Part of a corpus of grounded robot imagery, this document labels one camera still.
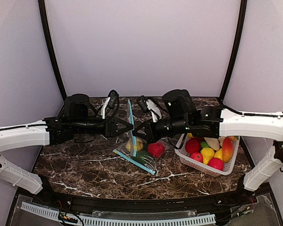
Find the red toy apple large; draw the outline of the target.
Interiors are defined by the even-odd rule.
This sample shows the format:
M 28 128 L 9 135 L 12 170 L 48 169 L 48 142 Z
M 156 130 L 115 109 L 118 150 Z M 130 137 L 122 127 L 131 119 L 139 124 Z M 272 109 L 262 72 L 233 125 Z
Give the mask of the red toy apple large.
M 165 153 L 165 147 L 161 142 L 149 144 L 148 153 L 154 158 L 159 158 Z

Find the dark green toy pepper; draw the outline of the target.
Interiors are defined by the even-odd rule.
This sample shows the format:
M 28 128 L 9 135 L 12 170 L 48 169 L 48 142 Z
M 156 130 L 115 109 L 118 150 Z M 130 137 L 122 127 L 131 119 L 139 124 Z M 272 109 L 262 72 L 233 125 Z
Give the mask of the dark green toy pepper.
M 153 158 L 147 151 L 139 151 L 137 152 L 137 155 L 133 157 L 133 160 L 144 165 L 146 163 L 151 163 Z

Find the large clear zip bag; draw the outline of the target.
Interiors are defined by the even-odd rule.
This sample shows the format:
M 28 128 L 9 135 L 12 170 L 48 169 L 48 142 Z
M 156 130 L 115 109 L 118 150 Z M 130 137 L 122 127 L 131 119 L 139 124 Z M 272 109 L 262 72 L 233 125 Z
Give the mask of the large clear zip bag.
M 153 144 L 147 144 L 141 139 L 129 138 L 112 152 L 123 160 L 154 176 L 159 171 L 159 161 L 166 156 L 169 149 L 170 147 L 163 140 L 159 140 Z

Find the white toy radish green leaves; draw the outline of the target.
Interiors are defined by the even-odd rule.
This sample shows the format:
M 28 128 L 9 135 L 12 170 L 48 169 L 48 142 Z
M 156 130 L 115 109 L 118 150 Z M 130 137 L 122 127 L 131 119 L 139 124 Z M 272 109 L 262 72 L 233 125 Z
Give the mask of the white toy radish green leaves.
M 218 151 L 220 149 L 220 143 L 218 139 L 208 137 L 205 137 L 204 139 L 208 146 L 211 147 L 213 150 Z

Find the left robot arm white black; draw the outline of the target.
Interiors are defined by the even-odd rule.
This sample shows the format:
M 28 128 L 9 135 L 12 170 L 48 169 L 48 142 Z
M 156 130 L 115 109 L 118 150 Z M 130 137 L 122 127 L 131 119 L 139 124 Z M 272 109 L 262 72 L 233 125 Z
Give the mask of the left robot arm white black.
M 66 97 L 56 117 L 32 123 L 0 127 L 0 179 L 38 194 L 51 186 L 44 176 L 30 173 L 11 163 L 2 152 L 29 146 L 58 145 L 75 135 L 118 137 L 133 129 L 133 125 L 116 117 L 119 95 L 110 91 L 101 109 L 96 109 L 85 94 Z

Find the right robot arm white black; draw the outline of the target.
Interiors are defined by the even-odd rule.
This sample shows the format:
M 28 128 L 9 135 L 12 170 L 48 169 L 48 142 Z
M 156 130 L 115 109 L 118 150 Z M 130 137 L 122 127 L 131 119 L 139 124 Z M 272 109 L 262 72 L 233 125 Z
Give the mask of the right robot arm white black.
M 196 109 L 189 92 L 174 89 L 162 96 L 168 117 L 148 120 L 133 130 L 133 135 L 155 143 L 162 138 L 192 133 L 196 137 L 260 137 L 273 145 L 260 162 L 245 176 L 243 188 L 256 191 L 283 166 L 283 110 L 275 113 L 239 112 L 228 106 Z

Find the white plastic basket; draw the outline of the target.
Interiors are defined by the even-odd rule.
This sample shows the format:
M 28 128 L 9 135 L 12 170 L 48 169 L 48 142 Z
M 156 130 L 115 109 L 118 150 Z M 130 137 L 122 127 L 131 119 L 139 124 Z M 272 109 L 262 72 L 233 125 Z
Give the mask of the white plastic basket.
M 199 170 L 201 172 L 204 172 L 204 173 L 206 173 L 210 176 L 213 176 L 213 177 L 218 177 L 220 175 L 227 176 L 227 175 L 231 174 L 231 172 L 234 168 L 236 156 L 237 156 L 237 153 L 238 153 L 240 137 L 238 138 L 238 140 L 235 140 L 235 141 L 232 142 L 232 144 L 233 144 L 233 155 L 232 155 L 232 158 L 230 159 L 230 161 L 228 163 L 224 164 L 223 170 L 218 170 L 218 169 L 215 169 L 215 168 L 210 167 L 208 165 L 205 165 L 204 163 L 200 163 L 196 160 L 193 160 L 185 150 L 185 144 L 188 140 L 189 140 L 189 138 L 187 136 L 185 136 L 184 134 L 182 134 L 180 136 L 179 140 L 177 141 L 177 144 L 176 144 L 176 147 L 179 147 L 180 144 L 183 144 L 181 149 L 175 148 L 175 153 L 179 156 L 181 163 L 183 163 L 187 166 L 190 166 L 190 167 L 192 167 L 196 170 Z

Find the red toy fruit left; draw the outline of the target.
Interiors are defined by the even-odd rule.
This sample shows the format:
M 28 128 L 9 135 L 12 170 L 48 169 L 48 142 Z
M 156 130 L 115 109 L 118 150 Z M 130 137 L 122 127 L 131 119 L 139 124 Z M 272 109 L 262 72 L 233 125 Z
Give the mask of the red toy fruit left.
M 198 153 L 200 152 L 200 148 L 200 142 L 195 138 L 189 139 L 185 144 L 185 150 L 188 154 Z

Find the red toy fruit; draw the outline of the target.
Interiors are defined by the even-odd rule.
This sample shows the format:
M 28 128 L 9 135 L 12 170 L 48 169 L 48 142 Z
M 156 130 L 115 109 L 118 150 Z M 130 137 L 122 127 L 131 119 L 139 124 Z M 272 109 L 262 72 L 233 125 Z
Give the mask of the red toy fruit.
M 185 150 L 188 154 L 198 153 L 200 152 L 200 148 L 200 142 L 195 138 L 189 139 L 185 144 Z
M 213 167 L 217 170 L 223 171 L 224 169 L 224 162 L 219 159 L 219 158 L 212 158 L 209 162 L 208 162 L 208 166 Z

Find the red toy fruit front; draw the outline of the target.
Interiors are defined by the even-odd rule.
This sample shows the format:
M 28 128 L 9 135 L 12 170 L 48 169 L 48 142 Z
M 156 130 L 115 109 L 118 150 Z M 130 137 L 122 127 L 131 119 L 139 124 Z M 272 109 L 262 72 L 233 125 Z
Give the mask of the red toy fruit front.
M 209 162 L 208 162 L 208 166 L 213 167 L 217 170 L 223 171 L 224 169 L 224 162 L 219 159 L 219 158 L 212 158 Z

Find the yellow toy lemon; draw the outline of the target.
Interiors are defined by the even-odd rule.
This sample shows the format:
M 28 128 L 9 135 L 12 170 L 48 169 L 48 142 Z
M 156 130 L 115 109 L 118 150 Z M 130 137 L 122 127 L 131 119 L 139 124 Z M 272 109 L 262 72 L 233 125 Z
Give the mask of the yellow toy lemon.
M 218 151 L 216 151 L 214 157 L 220 159 L 221 161 L 224 161 L 224 159 L 223 159 L 223 149 L 220 148 Z

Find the yellow toy pear with leaf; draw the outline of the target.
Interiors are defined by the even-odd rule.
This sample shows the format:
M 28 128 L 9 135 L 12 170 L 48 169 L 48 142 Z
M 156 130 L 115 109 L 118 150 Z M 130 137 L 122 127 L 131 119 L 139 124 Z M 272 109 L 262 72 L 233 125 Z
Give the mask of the yellow toy pear with leaf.
M 232 141 L 239 140 L 239 136 L 230 136 L 229 137 Z

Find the black front rail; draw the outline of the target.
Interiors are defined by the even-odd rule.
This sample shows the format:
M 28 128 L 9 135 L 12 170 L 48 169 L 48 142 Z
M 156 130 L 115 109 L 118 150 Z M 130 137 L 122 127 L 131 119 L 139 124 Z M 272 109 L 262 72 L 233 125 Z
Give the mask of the black front rail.
M 266 191 L 258 190 L 256 193 L 239 193 L 232 191 L 227 193 L 198 196 L 182 199 L 164 199 L 164 200 L 124 200 L 124 199 L 104 199 L 91 198 L 85 196 L 76 196 L 54 192 L 51 200 L 40 196 L 34 196 L 33 201 L 44 205 L 62 207 L 72 212 L 91 213 L 95 210 L 112 212 L 168 212 L 196 210 L 205 211 L 227 211 L 231 207 L 241 205 L 257 204 L 259 196 Z

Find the black corner frame post left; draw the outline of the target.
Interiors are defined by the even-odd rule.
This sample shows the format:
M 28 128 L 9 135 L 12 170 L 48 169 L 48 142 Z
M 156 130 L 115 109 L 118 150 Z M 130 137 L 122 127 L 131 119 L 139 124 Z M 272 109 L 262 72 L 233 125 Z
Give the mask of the black corner frame post left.
M 51 66 L 54 72 L 54 77 L 60 92 L 60 95 L 63 99 L 63 101 L 67 97 L 66 89 L 62 81 L 62 77 L 60 74 L 60 70 L 58 67 L 58 62 L 55 54 L 55 50 L 53 47 L 53 42 L 51 38 L 51 33 L 50 33 L 50 26 L 49 26 L 49 21 L 47 17 L 47 10 L 45 6 L 45 0 L 38 0 L 38 7 L 39 7 L 39 13 L 40 13 L 40 18 L 41 18 L 41 23 L 42 23 L 42 29 L 43 29 L 43 35 L 45 38 L 45 43 L 47 47 L 47 51 L 50 57 L 50 62 Z

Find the black corner frame post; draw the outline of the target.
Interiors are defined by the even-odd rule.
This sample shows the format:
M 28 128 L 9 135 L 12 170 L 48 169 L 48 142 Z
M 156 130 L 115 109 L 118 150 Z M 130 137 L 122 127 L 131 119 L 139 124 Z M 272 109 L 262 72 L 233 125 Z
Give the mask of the black corner frame post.
M 50 62 L 51 66 L 54 72 L 54 77 L 60 92 L 60 95 L 63 99 L 63 101 L 67 97 L 66 89 L 62 81 L 62 77 L 60 74 L 60 70 L 58 67 L 58 62 L 55 54 L 55 50 L 53 47 L 53 42 L 51 38 L 51 33 L 50 33 L 50 26 L 49 26 L 49 21 L 47 17 L 47 10 L 45 6 L 45 0 L 38 0 L 38 7 L 39 7 L 39 13 L 40 13 L 40 18 L 41 18 L 41 23 L 42 23 L 42 29 L 43 29 L 43 35 L 45 38 L 45 43 L 47 47 L 47 51 L 50 57 Z
M 233 47 L 232 47 L 232 51 L 230 54 L 230 58 L 229 58 L 229 63 L 228 63 L 228 67 L 225 73 L 225 78 L 224 78 L 224 82 L 218 97 L 218 101 L 220 103 L 223 103 L 228 87 L 229 87 L 229 83 L 231 81 L 231 77 L 232 77 L 232 73 L 233 73 L 233 69 L 235 66 L 235 62 L 236 62 L 236 58 L 238 55 L 238 51 L 239 51 L 239 46 L 240 46 L 240 42 L 241 42 L 241 37 L 242 37 L 242 32 L 243 32 L 243 27 L 244 27 L 244 21 L 245 21 L 245 15 L 246 15 L 246 11 L 247 11 L 247 0 L 241 0 L 240 1 L 240 8 L 239 8 L 239 14 L 238 14 L 238 19 L 237 19 L 237 26 L 236 26 L 236 31 L 235 31 L 235 36 L 234 36 L 234 40 L 233 40 Z

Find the black corner frame post right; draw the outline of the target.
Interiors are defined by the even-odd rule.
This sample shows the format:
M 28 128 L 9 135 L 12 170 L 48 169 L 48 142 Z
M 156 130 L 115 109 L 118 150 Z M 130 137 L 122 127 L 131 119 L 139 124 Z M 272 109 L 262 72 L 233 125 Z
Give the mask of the black corner frame post right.
M 230 58 L 229 58 L 229 63 L 228 63 L 228 67 L 225 73 L 225 78 L 224 78 L 224 82 L 218 97 L 218 101 L 220 103 L 223 103 L 228 87 L 229 87 L 229 83 L 231 81 L 231 77 L 232 77 L 232 73 L 233 73 L 233 69 L 235 66 L 235 62 L 236 62 L 236 58 L 238 55 L 238 51 L 239 51 L 239 46 L 240 46 L 240 42 L 241 42 L 241 37 L 242 37 L 242 32 L 243 32 L 243 27 L 244 27 L 244 21 L 245 21 L 245 15 L 246 15 L 246 11 L 247 11 L 247 0 L 241 0 L 240 1 L 240 8 L 239 8 L 239 14 L 238 14 L 238 19 L 237 19 L 237 26 L 236 26 L 236 31 L 235 31 L 235 36 L 234 36 L 234 40 L 233 40 L 233 47 L 232 47 L 232 51 L 230 54 Z

